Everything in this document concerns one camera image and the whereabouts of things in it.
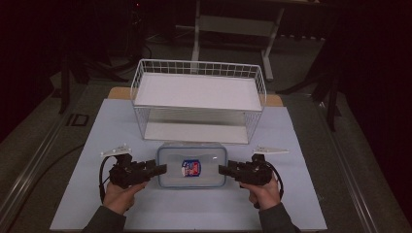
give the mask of white wire basket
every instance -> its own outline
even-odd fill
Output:
[[[249,144],[266,89],[257,65],[142,59],[130,98],[145,140]]]

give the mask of human hand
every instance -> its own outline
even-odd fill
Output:
[[[261,211],[281,203],[278,182],[273,175],[272,180],[263,186],[248,183],[240,183],[240,185],[250,191],[249,201],[253,204],[259,203]]]
[[[108,183],[103,206],[119,215],[123,215],[134,205],[134,194],[145,188],[146,184],[147,183],[139,183],[123,189],[117,185]]]

